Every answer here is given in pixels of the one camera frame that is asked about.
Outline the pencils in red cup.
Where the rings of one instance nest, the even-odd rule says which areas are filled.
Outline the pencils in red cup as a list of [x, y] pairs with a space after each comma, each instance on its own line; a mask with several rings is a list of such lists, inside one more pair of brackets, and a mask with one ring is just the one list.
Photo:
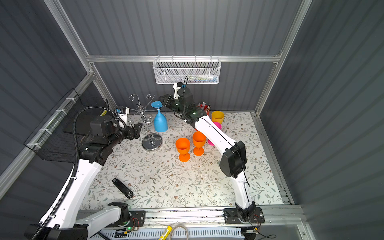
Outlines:
[[198, 108], [202, 109], [205, 111], [205, 109], [211, 109], [211, 105], [207, 104], [206, 102], [201, 102], [198, 104]]

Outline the black stapler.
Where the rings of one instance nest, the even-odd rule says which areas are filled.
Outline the black stapler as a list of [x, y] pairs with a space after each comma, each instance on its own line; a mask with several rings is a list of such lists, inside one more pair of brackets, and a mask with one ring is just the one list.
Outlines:
[[112, 182], [122, 192], [122, 194], [128, 199], [131, 199], [134, 196], [134, 193], [126, 185], [124, 185], [119, 179], [114, 178]]

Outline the yellow marker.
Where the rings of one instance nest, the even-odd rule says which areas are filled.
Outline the yellow marker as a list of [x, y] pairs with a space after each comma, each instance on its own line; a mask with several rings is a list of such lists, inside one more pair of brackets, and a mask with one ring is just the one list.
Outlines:
[[160, 235], [159, 240], [166, 240], [173, 230], [172, 226], [167, 226], [163, 233]]

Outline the chrome wine glass rack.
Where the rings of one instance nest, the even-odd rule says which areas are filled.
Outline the chrome wine glass rack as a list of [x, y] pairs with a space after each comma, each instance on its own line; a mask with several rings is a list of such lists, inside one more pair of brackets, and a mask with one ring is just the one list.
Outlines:
[[148, 103], [145, 106], [143, 106], [141, 104], [141, 101], [138, 95], [132, 94], [129, 96], [130, 102], [134, 102], [135, 100], [137, 100], [137, 108], [135, 109], [135, 112], [136, 114], [140, 114], [141, 119], [145, 126], [146, 133], [147, 133], [147, 135], [142, 140], [142, 146], [146, 151], [155, 151], [159, 149], [163, 143], [162, 137], [159, 134], [153, 133], [151, 131], [150, 125], [152, 123], [152, 119], [149, 117], [147, 118], [145, 115], [145, 112], [147, 111], [147, 107], [153, 101], [154, 97], [155, 97], [154, 94], [148, 94], [146, 96]]

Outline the blue wine glass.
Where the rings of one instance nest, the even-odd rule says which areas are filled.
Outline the blue wine glass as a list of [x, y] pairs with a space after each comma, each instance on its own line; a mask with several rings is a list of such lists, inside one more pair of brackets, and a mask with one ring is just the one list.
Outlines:
[[161, 113], [161, 108], [163, 107], [162, 102], [161, 101], [152, 102], [151, 106], [158, 110], [158, 113], [154, 119], [155, 131], [157, 131], [158, 133], [166, 132], [168, 130], [168, 122], [166, 117]]

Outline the pink wine glass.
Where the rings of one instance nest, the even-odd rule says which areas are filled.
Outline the pink wine glass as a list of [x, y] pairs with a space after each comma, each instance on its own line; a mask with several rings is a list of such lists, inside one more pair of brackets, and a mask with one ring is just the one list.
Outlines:
[[220, 140], [220, 135], [217, 130], [220, 130], [222, 125], [218, 122], [212, 122], [209, 127], [209, 136], [207, 137], [208, 143], [211, 146], [215, 146]]

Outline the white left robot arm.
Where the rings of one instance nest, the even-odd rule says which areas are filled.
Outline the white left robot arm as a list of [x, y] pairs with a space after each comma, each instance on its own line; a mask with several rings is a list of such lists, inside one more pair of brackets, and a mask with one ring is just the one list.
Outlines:
[[90, 141], [75, 142], [75, 163], [65, 185], [38, 224], [25, 231], [28, 240], [87, 240], [113, 224], [132, 228], [136, 221], [125, 203], [112, 202], [99, 212], [78, 220], [82, 200], [113, 148], [124, 139], [137, 139], [142, 124], [128, 127], [112, 116], [96, 117], [90, 123]]

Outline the yellow wine glass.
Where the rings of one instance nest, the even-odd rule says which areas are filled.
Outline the yellow wine glass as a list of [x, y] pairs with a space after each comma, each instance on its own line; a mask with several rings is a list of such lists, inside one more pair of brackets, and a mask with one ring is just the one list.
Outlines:
[[211, 115], [212, 121], [222, 124], [225, 118], [225, 114], [221, 111], [214, 111]]

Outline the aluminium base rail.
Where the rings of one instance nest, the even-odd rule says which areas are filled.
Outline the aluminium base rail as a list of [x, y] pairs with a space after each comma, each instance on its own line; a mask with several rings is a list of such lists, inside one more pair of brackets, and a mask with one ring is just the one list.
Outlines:
[[143, 209], [144, 217], [136, 217], [140, 228], [162, 228], [173, 224], [194, 227], [242, 227], [299, 225], [307, 221], [299, 205], [268, 205], [255, 210], [251, 222], [241, 222], [237, 210], [230, 207], [194, 207], [169, 209]]

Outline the orange wine glass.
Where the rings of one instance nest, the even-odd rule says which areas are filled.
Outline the orange wine glass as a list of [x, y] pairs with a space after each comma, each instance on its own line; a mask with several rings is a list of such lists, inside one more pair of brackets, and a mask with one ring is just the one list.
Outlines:
[[196, 156], [202, 156], [204, 154], [204, 145], [206, 143], [206, 136], [199, 131], [193, 134], [194, 154]]
[[181, 162], [188, 162], [190, 160], [190, 141], [187, 138], [180, 138], [175, 143], [179, 153], [179, 160]]

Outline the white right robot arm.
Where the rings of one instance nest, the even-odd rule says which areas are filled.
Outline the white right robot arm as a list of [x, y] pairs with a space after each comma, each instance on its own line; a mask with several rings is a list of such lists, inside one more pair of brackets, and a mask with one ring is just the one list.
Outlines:
[[160, 96], [162, 105], [179, 117], [194, 129], [207, 137], [221, 154], [219, 166], [223, 174], [232, 181], [235, 193], [236, 216], [242, 223], [257, 221], [264, 223], [262, 214], [257, 214], [257, 205], [250, 194], [249, 181], [247, 179], [247, 153], [242, 141], [235, 141], [219, 129], [210, 119], [207, 113], [198, 108], [193, 100], [189, 88], [183, 87], [176, 91], [178, 97], [172, 94]]

